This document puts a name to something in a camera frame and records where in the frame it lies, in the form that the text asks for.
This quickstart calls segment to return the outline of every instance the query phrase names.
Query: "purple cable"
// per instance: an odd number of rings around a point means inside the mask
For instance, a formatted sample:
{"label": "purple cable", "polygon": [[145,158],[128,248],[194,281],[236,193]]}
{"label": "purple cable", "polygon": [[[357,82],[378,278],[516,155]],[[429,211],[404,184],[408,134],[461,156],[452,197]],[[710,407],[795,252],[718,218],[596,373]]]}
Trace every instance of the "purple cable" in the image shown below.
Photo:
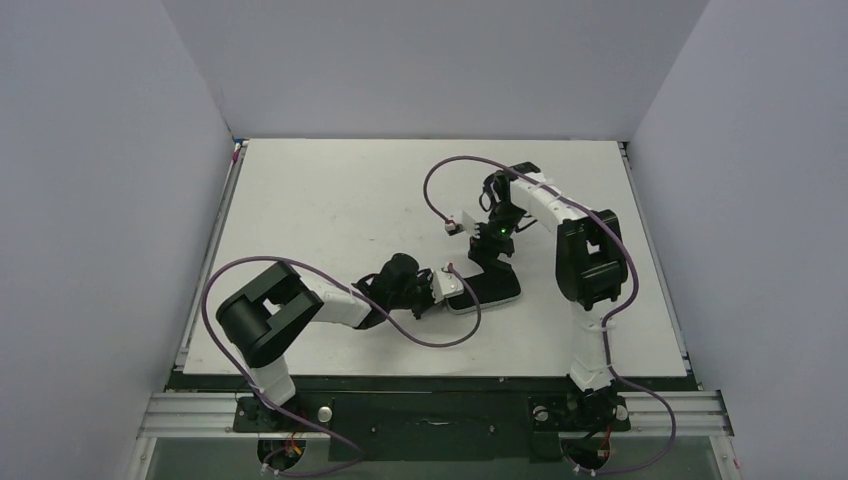
{"label": "purple cable", "polygon": [[[325,475],[325,474],[328,474],[328,473],[337,472],[339,470],[345,469],[347,467],[353,466],[353,465],[361,462],[364,455],[365,455],[365,452],[363,452],[362,449],[359,448],[358,445],[356,445],[352,441],[348,440],[347,438],[339,435],[338,433],[335,433],[335,432],[333,432],[333,431],[331,431],[331,430],[329,430],[329,429],[327,429],[327,428],[325,428],[321,425],[318,425],[317,423],[310,422],[309,420],[307,420],[307,419],[305,419],[305,418],[303,418],[299,415],[296,415],[296,414],[286,410],[285,408],[283,408],[279,405],[275,405],[271,401],[271,399],[268,398],[267,395],[265,395],[262,391],[260,391],[258,388],[256,388],[253,385],[253,379],[250,376],[250,372],[248,372],[247,369],[242,367],[241,364],[238,362],[238,360],[236,360],[236,358],[229,351],[227,351],[223,342],[221,342],[221,340],[218,338],[218,336],[215,335],[214,330],[212,330],[212,324],[209,321],[209,312],[206,309],[206,304],[209,302],[209,291],[212,289],[212,285],[227,270],[229,270],[229,269],[231,269],[231,268],[233,268],[237,265],[242,265],[242,264],[245,264],[245,263],[252,263],[252,262],[283,262],[283,263],[288,264],[290,266],[295,266],[295,267],[298,267],[298,268],[302,268],[306,271],[312,272],[315,275],[318,275],[319,277],[321,277],[324,280],[326,280],[327,282],[329,282],[331,285],[342,290],[343,292],[350,293],[351,295],[358,298],[359,300],[364,301],[365,303],[370,305],[371,308],[373,308],[374,310],[379,312],[381,315],[386,317],[386,320],[391,322],[391,324],[401,334],[403,334],[403,336],[405,336],[406,338],[412,340],[413,342],[415,342],[419,345],[423,345],[425,347],[444,348],[444,347],[452,347],[454,345],[459,345],[460,343],[471,338],[477,332],[477,330],[480,328],[480,324],[483,320],[482,307],[480,305],[480,300],[477,298],[477,294],[474,293],[474,290],[471,289],[471,287],[468,285],[468,283],[465,281],[465,279],[462,277],[462,275],[460,275],[459,272],[457,272],[453,268],[453,264],[448,265],[448,271],[450,273],[456,275],[456,278],[459,280],[459,282],[462,284],[462,286],[465,288],[465,290],[471,296],[471,300],[474,301],[474,305],[477,308],[477,322],[475,323],[474,328],[471,330],[470,333],[468,333],[464,337],[460,338],[459,340],[454,340],[454,341],[447,342],[447,343],[430,343],[430,342],[425,342],[423,340],[419,340],[419,339],[413,337],[412,334],[410,334],[409,332],[404,330],[403,327],[399,323],[397,323],[397,321],[395,319],[393,319],[391,317],[391,315],[389,315],[388,312],[386,312],[380,305],[375,303],[370,298],[362,295],[361,293],[357,292],[356,290],[353,290],[349,287],[346,287],[345,285],[341,284],[339,281],[337,281],[333,277],[329,276],[328,274],[322,272],[321,270],[318,270],[317,268],[312,267],[310,265],[307,265],[303,262],[298,262],[297,260],[292,260],[292,259],[283,258],[283,257],[270,256],[270,255],[258,255],[258,256],[252,256],[252,257],[244,257],[244,258],[240,258],[238,260],[233,260],[232,262],[221,267],[217,272],[213,273],[212,276],[209,277],[209,281],[207,281],[206,285],[203,287],[203,292],[200,295],[200,314],[203,318],[203,326],[206,327],[206,331],[209,333],[209,337],[212,339],[212,342],[215,343],[215,346],[217,346],[218,349],[221,350],[221,353],[223,353],[224,356],[227,357],[227,360],[229,360],[230,363],[232,363],[236,367],[236,369],[239,371],[239,373],[248,381],[250,388],[253,390],[253,393],[257,396],[257,398],[259,398],[259,400],[262,401],[262,403],[264,403],[265,405],[267,405],[269,407],[273,407],[274,410],[282,413],[286,417],[288,417],[288,418],[290,418],[290,419],[292,419],[292,420],[294,420],[294,421],[296,421],[296,422],[298,422],[298,423],[300,423],[300,424],[302,424],[306,427],[309,427],[309,428],[311,428],[315,431],[329,435],[330,437],[335,438],[336,440],[338,440],[338,441],[344,443],[345,445],[353,448],[354,450],[356,450],[359,453],[355,459],[353,459],[349,462],[345,462],[345,463],[342,463],[342,464],[339,464],[339,465],[334,465],[332,467],[323,468],[321,470],[316,470],[314,472],[285,472],[285,471],[280,471],[280,475],[282,475],[284,477],[296,477],[296,478],[316,477],[316,476],[319,476],[319,475]],[[274,455],[282,453],[283,451],[284,451],[284,449],[278,449],[278,450],[271,452],[270,454],[268,454],[265,457],[265,460],[263,460],[263,463],[268,464],[268,461],[271,458],[273,458]]]}
{"label": "purple cable", "polygon": [[[627,267],[630,269],[631,277],[633,278],[633,291],[630,293],[630,296],[627,297],[627,299],[624,302],[622,302],[621,305],[613,308],[612,310],[610,310],[609,313],[607,313],[606,315],[604,315],[601,318],[601,328],[605,328],[607,326],[607,322],[609,322],[609,320],[613,317],[613,315],[616,315],[617,313],[621,312],[622,310],[624,310],[625,308],[627,308],[631,304],[633,304],[633,301],[636,300],[636,295],[639,293],[639,275],[636,273],[636,264],[633,262],[633,257],[630,256],[630,252],[627,251],[627,248],[624,246],[624,243],[622,243],[622,241],[618,237],[618,235],[616,235],[615,232],[613,232],[612,229],[610,229],[607,226],[607,224],[605,224],[604,221],[601,220],[592,210],[590,210],[590,209],[586,208],[585,206],[575,202],[574,200],[563,197],[562,194],[557,193],[556,190],[554,190],[552,187],[550,187],[548,185],[545,185],[545,184],[540,185],[540,182],[538,180],[535,180],[535,179],[533,179],[533,178],[531,178],[531,177],[529,177],[529,176],[527,176],[527,175],[525,175],[521,172],[517,172],[517,171],[513,170],[512,168],[510,168],[510,167],[508,167],[508,166],[506,166],[502,163],[496,162],[494,160],[489,160],[488,158],[484,158],[484,157],[477,157],[477,156],[473,156],[473,155],[459,155],[459,156],[455,156],[455,157],[446,158],[446,159],[442,160],[441,162],[433,165],[433,168],[431,168],[430,171],[427,172],[427,176],[424,177],[424,187],[423,187],[424,201],[427,203],[427,206],[430,207],[430,210],[432,210],[433,213],[435,213],[442,220],[444,220],[445,223],[451,223],[451,221],[447,216],[445,216],[442,212],[440,212],[433,205],[433,202],[430,201],[430,195],[427,193],[427,186],[430,183],[430,177],[433,176],[433,173],[436,170],[438,170],[439,168],[441,168],[445,164],[452,163],[452,162],[458,162],[460,160],[470,160],[470,161],[473,161],[473,162],[485,163],[487,165],[492,165],[492,166],[497,167],[501,170],[509,172],[509,173],[515,175],[516,177],[530,183],[531,185],[538,185],[539,188],[550,193],[551,195],[556,197],[556,199],[559,200],[560,202],[564,203],[565,205],[568,205],[569,207],[576,208],[577,210],[580,210],[587,217],[591,218],[593,222],[595,222],[596,224],[598,224],[599,227],[601,227],[601,229],[604,231],[604,233],[609,235],[610,239],[613,241],[613,243],[615,243],[615,246],[618,247],[619,250],[621,250],[621,254],[624,256],[624,261],[627,263]],[[667,454],[669,452],[669,450],[671,450],[672,445],[674,445],[674,439],[677,437],[677,418],[674,415],[674,410],[672,410],[671,405],[669,405],[668,401],[666,401],[665,398],[663,398],[662,396],[660,396],[658,393],[654,392],[653,390],[645,388],[641,385],[637,385],[637,384],[625,379],[624,377],[619,375],[618,372],[615,371],[615,368],[613,368],[613,366],[612,366],[612,350],[610,350],[609,334],[607,333],[606,330],[604,330],[604,332],[603,332],[603,341],[604,341],[604,356],[606,357],[607,365],[609,365],[609,371],[612,374],[612,376],[616,380],[618,380],[621,384],[627,385],[628,387],[630,387],[634,390],[638,390],[642,393],[647,393],[648,395],[657,399],[660,403],[663,404],[665,409],[668,410],[668,415],[669,415],[669,417],[671,417],[671,435],[669,436],[668,442],[663,447],[663,449],[660,450],[659,453],[657,453],[655,456],[653,456],[652,458],[650,458],[649,460],[647,460],[643,463],[640,463],[638,465],[634,465],[632,467],[602,470],[602,471],[597,471],[595,473],[597,475],[610,475],[610,474],[614,474],[614,473],[635,472],[637,470],[641,470],[643,468],[646,468],[646,467],[653,465],[654,463],[657,462],[657,460],[664,457],[665,454]],[[568,460],[574,464],[573,460],[571,460],[570,457],[568,457],[566,455],[566,458],[568,458]],[[587,473],[592,472],[592,470],[580,467],[579,465],[578,465],[578,467],[583,472],[587,472]]]}

